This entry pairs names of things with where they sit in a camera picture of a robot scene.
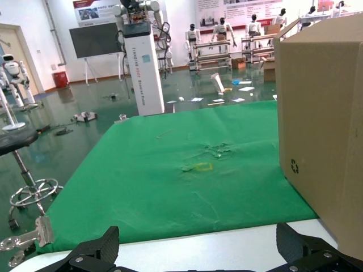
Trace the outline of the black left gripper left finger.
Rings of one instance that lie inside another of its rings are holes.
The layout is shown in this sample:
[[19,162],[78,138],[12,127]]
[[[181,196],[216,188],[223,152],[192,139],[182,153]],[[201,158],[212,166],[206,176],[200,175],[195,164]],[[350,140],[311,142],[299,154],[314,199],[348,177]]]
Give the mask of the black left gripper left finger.
[[119,252],[119,228],[109,227],[98,239],[80,243],[50,271],[115,271]]

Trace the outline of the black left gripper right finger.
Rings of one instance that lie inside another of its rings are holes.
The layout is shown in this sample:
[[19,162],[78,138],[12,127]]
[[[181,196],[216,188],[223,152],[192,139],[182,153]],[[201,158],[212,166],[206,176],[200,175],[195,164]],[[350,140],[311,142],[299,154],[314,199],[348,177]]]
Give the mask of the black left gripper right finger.
[[276,246],[286,264],[272,271],[362,271],[361,260],[341,253],[321,238],[300,234],[286,223],[276,226]]

